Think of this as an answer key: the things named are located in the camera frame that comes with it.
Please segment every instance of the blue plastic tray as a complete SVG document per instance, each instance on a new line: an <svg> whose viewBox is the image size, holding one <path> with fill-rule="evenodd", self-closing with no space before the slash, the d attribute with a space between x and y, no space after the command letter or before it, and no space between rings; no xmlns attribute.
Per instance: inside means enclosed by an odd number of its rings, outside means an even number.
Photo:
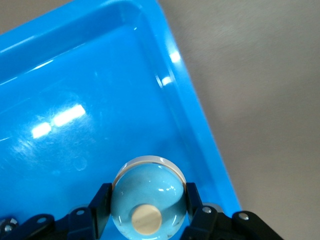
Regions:
<svg viewBox="0 0 320 240"><path fill-rule="evenodd" d="M204 202L240 210L153 0L76 0L0 36L0 219L56 219L127 161L167 158ZM120 238L112 221L106 234Z"/></svg>

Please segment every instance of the brown surface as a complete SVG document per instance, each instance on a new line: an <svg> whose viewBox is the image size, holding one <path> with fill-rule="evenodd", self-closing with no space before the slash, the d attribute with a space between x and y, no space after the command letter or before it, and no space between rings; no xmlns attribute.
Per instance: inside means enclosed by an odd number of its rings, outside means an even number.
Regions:
<svg viewBox="0 0 320 240"><path fill-rule="evenodd" d="M0 33L66 0L0 0ZM244 209L319 239L320 1L160 0Z"/></svg>

